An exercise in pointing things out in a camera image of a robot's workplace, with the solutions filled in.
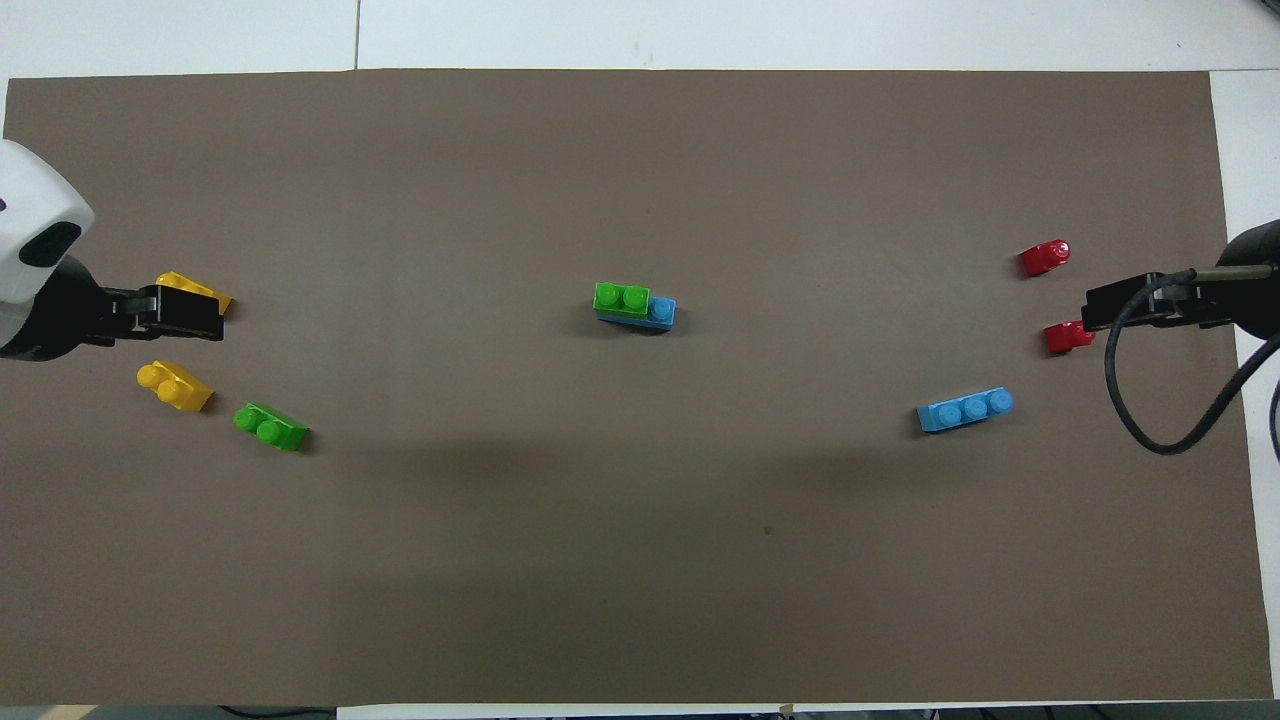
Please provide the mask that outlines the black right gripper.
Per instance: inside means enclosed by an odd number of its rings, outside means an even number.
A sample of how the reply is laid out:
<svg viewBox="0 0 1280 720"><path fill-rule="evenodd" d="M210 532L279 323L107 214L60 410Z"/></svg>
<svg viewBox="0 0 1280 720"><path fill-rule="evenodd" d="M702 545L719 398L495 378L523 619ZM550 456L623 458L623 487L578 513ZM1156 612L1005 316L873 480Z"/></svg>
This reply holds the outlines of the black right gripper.
<svg viewBox="0 0 1280 720"><path fill-rule="evenodd" d="M1268 340L1279 332L1279 222L1251 228L1221 252L1217 264L1196 272L1196 283L1215 311L1247 334ZM1088 290L1084 329L1108 331L1126 304L1148 286L1155 288L1124 318L1124 327L1172 328L1196 325L1179 304L1197 304L1201 291L1187 272L1148 272Z"/></svg>

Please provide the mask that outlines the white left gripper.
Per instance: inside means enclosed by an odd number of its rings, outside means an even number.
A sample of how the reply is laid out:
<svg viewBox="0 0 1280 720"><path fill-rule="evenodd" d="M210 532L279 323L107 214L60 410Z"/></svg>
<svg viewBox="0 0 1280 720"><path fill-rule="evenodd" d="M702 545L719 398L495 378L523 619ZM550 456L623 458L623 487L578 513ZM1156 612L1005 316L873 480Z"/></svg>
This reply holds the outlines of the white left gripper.
<svg viewBox="0 0 1280 720"><path fill-rule="evenodd" d="M106 296L116 313L132 316L106 322L105 343L223 340L214 297L164 284L102 291L69 254L93 224L92 209L44 159L10 140L1 142L1 200L3 357L47 361L70 352L106 311Z"/></svg>

